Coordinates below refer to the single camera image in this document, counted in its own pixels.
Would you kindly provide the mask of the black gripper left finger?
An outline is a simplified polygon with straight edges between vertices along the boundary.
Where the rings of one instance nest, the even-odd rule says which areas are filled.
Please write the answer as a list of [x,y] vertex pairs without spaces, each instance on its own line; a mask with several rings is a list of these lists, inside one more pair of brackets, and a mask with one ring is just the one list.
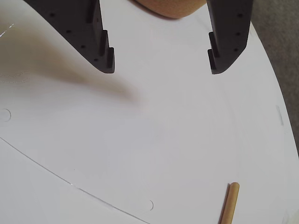
[[114,48],[103,28],[98,0],[25,0],[99,71],[114,73]]

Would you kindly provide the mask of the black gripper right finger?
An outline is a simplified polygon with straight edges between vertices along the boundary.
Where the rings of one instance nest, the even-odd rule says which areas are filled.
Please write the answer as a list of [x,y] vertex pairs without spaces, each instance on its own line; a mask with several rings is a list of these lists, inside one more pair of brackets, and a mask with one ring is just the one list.
[[208,57],[213,74],[226,71],[247,46],[252,0],[208,0],[212,32]]

